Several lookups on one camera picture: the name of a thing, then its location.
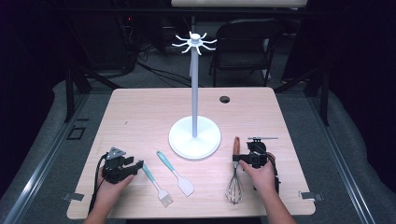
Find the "black chair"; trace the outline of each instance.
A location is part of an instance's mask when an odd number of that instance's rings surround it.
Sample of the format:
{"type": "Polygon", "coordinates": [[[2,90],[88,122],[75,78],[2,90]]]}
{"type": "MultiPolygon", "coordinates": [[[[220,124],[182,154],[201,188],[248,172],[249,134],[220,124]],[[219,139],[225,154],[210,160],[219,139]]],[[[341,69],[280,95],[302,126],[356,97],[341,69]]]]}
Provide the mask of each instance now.
{"type": "Polygon", "coordinates": [[[263,86],[267,85],[276,41],[284,32],[275,19],[244,19],[229,21],[216,33],[216,50],[213,53],[209,75],[213,70],[213,87],[216,87],[217,70],[267,70],[263,86]],[[266,48],[263,40],[268,39],[266,48]]]}

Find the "dark background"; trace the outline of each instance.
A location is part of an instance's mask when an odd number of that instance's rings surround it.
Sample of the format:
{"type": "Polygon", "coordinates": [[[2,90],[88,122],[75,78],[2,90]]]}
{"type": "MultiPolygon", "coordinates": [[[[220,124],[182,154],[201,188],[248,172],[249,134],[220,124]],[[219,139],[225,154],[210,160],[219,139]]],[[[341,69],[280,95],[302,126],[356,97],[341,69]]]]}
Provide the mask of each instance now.
{"type": "MultiPolygon", "coordinates": [[[[303,21],[284,77],[302,75],[318,66],[323,55],[330,52],[331,91],[340,98],[361,131],[368,162],[396,192],[396,69],[393,65],[396,10],[390,1],[358,2],[309,2],[308,10],[345,11],[349,16],[303,21]]],[[[122,71],[131,66],[134,58],[134,48],[125,47],[117,20],[90,26],[93,31],[101,32],[102,39],[90,35],[94,33],[79,32],[82,36],[77,41],[73,29],[81,31],[83,25],[97,24],[100,18],[75,17],[74,23],[78,25],[70,27],[62,18],[43,13],[41,3],[33,0],[0,3],[1,195],[35,141],[52,105],[52,87],[64,80],[70,63],[122,71]],[[104,41],[110,44],[101,45],[104,41]],[[105,57],[114,53],[119,57],[105,57]]],[[[158,25],[156,19],[148,20],[158,25]]],[[[146,32],[147,38],[160,49],[163,39],[150,34],[146,32]]]]}

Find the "white stand pole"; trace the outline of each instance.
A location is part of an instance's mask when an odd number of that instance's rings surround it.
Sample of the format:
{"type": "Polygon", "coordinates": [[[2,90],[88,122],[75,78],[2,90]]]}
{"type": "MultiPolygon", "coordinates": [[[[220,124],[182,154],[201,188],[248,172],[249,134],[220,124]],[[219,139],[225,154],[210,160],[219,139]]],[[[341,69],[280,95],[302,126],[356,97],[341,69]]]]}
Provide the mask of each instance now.
{"type": "Polygon", "coordinates": [[[181,45],[174,45],[177,47],[189,45],[183,53],[189,51],[191,47],[191,100],[192,100],[192,116],[180,119],[177,121],[169,132],[169,144],[171,148],[179,156],[189,160],[201,160],[213,154],[219,147],[221,134],[219,127],[211,119],[198,116],[198,55],[201,55],[199,47],[204,43],[214,43],[202,41],[205,37],[198,34],[190,33],[191,39],[182,39],[186,41],[181,45]]]}

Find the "gray carpet floor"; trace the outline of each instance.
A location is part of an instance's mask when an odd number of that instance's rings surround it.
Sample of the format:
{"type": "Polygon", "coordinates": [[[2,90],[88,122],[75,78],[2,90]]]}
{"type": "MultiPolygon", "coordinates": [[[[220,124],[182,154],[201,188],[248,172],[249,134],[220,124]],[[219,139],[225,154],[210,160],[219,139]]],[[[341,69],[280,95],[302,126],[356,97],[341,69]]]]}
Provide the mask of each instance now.
{"type": "MultiPolygon", "coordinates": [[[[283,38],[276,50],[274,67],[269,87],[281,85],[280,79],[287,60],[292,40],[283,38]]],[[[152,68],[188,77],[190,69],[189,54],[179,54],[179,49],[169,49],[166,56],[151,51],[142,55],[139,62],[152,68]]],[[[203,87],[211,86],[211,77],[207,74],[210,54],[200,57],[199,83],[203,87]]],[[[240,74],[219,74],[219,86],[260,86],[260,72],[241,76],[240,74]]],[[[111,78],[111,81],[124,88],[167,88],[185,87],[167,78],[160,78],[141,66],[123,77],[111,78]]],[[[64,124],[66,113],[64,83],[54,87],[56,97],[47,120],[43,124],[35,143],[26,157],[17,176],[7,193],[0,201],[0,222],[5,222],[18,201],[29,179],[35,174],[36,167],[54,147],[58,152],[52,155],[53,163],[48,165],[43,181],[38,184],[34,197],[16,222],[19,223],[81,223],[82,220],[70,220],[66,216],[69,202],[62,200],[66,192],[74,192],[85,160],[91,149],[93,139],[104,115],[111,90],[96,80],[90,79],[93,91],[89,95],[76,92],[80,107],[73,119],[64,124]],[[67,140],[73,127],[84,127],[80,140],[67,140]]],[[[290,136],[302,165],[306,181],[311,191],[321,193],[324,201],[316,202],[316,213],[312,216],[295,217],[299,223],[362,223],[359,213],[339,174],[328,136],[318,119],[318,111],[313,105],[317,99],[305,98],[302,92],[304,83],[291,90],[276,95],[281,107],[290,136]]],[[[351,121],[342,104],[333,94],[329,100],[330,130],[339,146],[350,173],[352,173],[367,207],[376,223],[395,223],[396,195],[388,190],[378,179],[375,171],[365,158],[365,146],[360,133],[351,121]]],[[[125,220],[111,219],[108,223],[124,223],[125,220]]]]}

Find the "wooden table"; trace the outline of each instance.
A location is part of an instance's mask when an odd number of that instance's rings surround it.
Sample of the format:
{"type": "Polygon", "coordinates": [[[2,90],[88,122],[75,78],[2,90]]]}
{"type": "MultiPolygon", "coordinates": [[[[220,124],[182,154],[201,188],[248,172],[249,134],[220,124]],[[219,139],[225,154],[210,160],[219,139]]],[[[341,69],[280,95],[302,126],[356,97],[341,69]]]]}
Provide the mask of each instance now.
{"type": "Polygon", "coordinates": [[[277,137],[264,140],[267,151],[276,156],[280,175],[280,197],[293,215],[311,215],[313,202],[299,197],[309,191],[301,165],[291,142],[275,94],[270,88],[200,88],[198,115],[213,120],[221,131],[219,149],[202,161],[180,158],[169,146],[168,134],[175,122],[191,115],[191,89],[118,89],[108,103],[106,113],[82,171],[76,193],[84,194],[81,202],[72,201],[67,215],[78,219],[87,216],[95,167],[100,157],[112,147],[126,151],[135,161],[144,160],[158,184],[168,190],[174,202],[166,208],[157,190],[139,170],[134,181],[122,193],[109,217],[116,218],[192,218],[192,217],[258,217],[265,216],[262,201],[251,185],[248,174],[238,167],[245,196],[238,205],[225,197],[233,175],[233,140],[241,139],[241,154],[248,154],[246,142],[251,136],[277,137]],[[230,97],[228,104],[221,96],[230,97]],[[194,185],[186,197],[177,179],[160,161],[160,150],[180,175],[194,185]]]}
{"type": "Polygon", "coordinates": [[[172,0],[173,7],[305,7],[307,0],[172,0]]]}

